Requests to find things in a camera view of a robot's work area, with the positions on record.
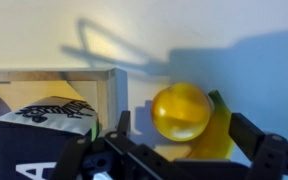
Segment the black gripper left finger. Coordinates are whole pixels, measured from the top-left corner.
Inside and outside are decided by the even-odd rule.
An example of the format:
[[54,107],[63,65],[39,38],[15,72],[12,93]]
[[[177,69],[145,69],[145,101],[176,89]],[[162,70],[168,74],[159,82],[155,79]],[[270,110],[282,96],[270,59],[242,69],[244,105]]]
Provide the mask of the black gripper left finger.
[[123,135],[127,136],[130,131],[130,112],[123,111],[121,113],[119,123],[117,126],[117,131],[122,133]]

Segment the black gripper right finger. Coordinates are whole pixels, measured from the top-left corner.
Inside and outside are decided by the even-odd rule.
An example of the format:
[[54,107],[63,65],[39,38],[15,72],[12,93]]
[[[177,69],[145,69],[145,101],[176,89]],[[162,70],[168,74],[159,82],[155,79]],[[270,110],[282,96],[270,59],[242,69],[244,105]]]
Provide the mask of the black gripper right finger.
[[243,154],[252,161],[265,138],[265,133],[243,114],[233,113],[229,125],[229,136]]

